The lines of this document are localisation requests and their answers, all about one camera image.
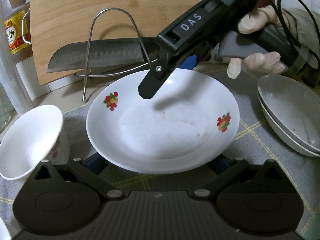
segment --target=metal stand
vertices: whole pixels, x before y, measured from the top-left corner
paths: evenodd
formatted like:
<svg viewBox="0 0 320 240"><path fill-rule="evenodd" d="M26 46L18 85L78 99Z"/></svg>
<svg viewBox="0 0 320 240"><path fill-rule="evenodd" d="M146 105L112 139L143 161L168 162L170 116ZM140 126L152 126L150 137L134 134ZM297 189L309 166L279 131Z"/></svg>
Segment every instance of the metal stand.
<svg viewBox="0 0 320 240"><path fill-rule="evenodd" d="M91 74L91 71L90 71L90 73L88 74L89 50L90 50L90 43L91 43L91 38L92 38L93 26L94 26L96 20L99 18L99 16L100 16L101 14L107 12L107 11L120 11L120 12L125 13L125 14L129 17L129 19L131 20L131 23L132 23L133 27L135 28L135 31L136 31L137 36L138 36L138 39L139 39L140 44L141 44L142 49L143 49L143 53L145 54L148 62L147 62L147 63L143 63L142 65L136 66L136 67L134 67L134 68L132 68L132 69L125 70L125 71L120 71L120 72L116 72L116 73L92 75L92 74ZM95 16L95 18L93 19L92 24L91 24L90 33L89 33L89 39L88 39L88 46L87 46L87 54L86 54L84 75L75 75L76 77L84 77L84 88L83 88L82 102L85 102L85 100L86 100L85 94L86 94L86 90L87 90L87 78L88 78L88 77L110 77L110 76L121 75L121 74L128 73L128 72L130 72L130 71L132 71L132 70L135 70L135 69L137 69L137 68L143 67L143 66L148 65L148 64L149 64L149 66L150 66L150 68L151 68L151 61L150 61L150 59L149 59L147 50L146 50L146 48L145 48L145 46L144 46L144 44L143 44L142 38L141 38L141 36L140 36L140 33L139 33L139 31L138 31L138 28L137 28L136 23L135 23L135 21L133 20L132 16L131 16L127 11L125 11L125 10L123 10L123 9L120 9L120 8L112 7L112 8L107 8L107 9L105 9L105 10L102 10L101 12L99 12L99 13Z"/></svg>

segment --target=white plate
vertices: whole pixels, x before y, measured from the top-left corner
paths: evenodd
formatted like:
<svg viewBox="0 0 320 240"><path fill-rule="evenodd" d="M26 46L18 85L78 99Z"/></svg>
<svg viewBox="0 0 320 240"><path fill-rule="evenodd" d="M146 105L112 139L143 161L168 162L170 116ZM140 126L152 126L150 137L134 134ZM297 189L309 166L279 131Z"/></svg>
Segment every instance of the white plate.
<svg viewBox="0 0 320 240"><path fill-rule="evenodd" d="M302 83L279 75L259 79L258 90L268 113L304 148L320 154L320 98Z"/></svg>
<svg viewBox="0 0 320 240"><path fill-rule="evenodd" d="M97 152L130 171L169 174L199 167L231 144L240 115L224 85L207 75L176 69L152 99L143 99L138 85L147 72L117 80L92 103L86 127ZM107 107L104 100L110 93L113 99ZM218 118L228 113L218 127Z"/></svg>
<svg viewBox="0 0 320 240"><path fill-rule="evenodd" d="M267 119L267 122L269 123L269 125L271 126L271 128L274 130L274 132L276 133L276 135L279 136L279 138L289 147L291 147L293 150L295 150L296 152L308 156L308 157L320 157L319 154L313 153L311 151L309 151L308 149L306 149L305 147L301 146L299 143L297 143L295 140L293 140L277 123L275 120L273 120L273 118L271 117L271 115L269 114L269 112L267 111L267 109L265 108L265 105L260 97L259 91L257 92L258 94L258 99L260 101L261 107L262 107L262 111L264 116Z"/></svg>

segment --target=fruit pattern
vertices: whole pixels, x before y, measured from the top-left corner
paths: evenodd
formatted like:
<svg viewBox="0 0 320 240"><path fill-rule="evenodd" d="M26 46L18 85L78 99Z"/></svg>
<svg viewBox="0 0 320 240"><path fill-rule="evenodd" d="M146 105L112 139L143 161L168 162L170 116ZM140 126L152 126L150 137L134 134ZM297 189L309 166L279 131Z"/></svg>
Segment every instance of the fruit pattern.
<svg viewBox="0 0 320 240"><path fill-rule="evenodd" d="M113 111L117 107L118 103L118 92L114 92L113 94L106 96L105 100L103 101L104 104L107 104L107 108L110 107L110 110Z"/></svg>
<svg viewBox="0 0 320 240"><path fill-rule="evenodd" d="M227 130L227 126L230 125L230 120L231 116L229 112L227 114L224 114L222 118L219 117L217 120L217 126L219 127L219 131L225 132Z"/></svg>
<svg viewBox="0 0 320 240"><path fill-rule="evenodd" d="M51 149L50 153L52 153L52 158L56 158L58 155L58 147L60 145L60 136L58 137L56 143L54 144L53 148Z"/></svg>

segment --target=bottle label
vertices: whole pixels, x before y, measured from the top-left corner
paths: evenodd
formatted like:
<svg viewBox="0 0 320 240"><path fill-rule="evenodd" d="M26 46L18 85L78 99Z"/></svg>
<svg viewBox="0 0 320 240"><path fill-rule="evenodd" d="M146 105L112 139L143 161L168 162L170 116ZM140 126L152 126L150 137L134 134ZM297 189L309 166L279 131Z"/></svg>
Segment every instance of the bottle label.
<svg viewBox="0 0 320 240"><path fill-rule="evenodd" d="M25 12L22 11L4 22L5 31L8 36L8 42L12 55L30 45L28 43L25 43L22 39L21 22L24 14ZM28 33L26 21L24 21L23 23L23 30L26 40L29 41L30 35Z"/></svg>

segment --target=plaid pattern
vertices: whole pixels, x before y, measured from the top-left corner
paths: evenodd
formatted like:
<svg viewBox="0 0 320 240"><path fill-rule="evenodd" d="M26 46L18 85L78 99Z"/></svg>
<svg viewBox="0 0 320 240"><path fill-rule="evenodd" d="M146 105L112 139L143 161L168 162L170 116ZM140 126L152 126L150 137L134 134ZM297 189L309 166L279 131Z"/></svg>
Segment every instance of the plaid pattern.
<svg viewBox="0 0 320 240"><path fill-rule="evenodd" d="M233 143L223 153L229 158L243 157L252 164L275 159L297 189L304 203L304 214L297 232L307 240L319 240L320 230L320 159L304 157L285 145L266 122L256 96L257 78L242 72L236 80L226 71L212 72L212 67L197 67L222 82L235 96L240 109L240 126ZM86 158L95 150L89 143L85 119L91 103L64 114L69 131L70 158ZM204 165L197 169L171 175L146 175L121 169L113 164L100 174L113 186L129 193L131 190L188 190L193 191L216 175ZM7 223L14 222L11 206L21 184L0 178L0 215Z"/></svg>

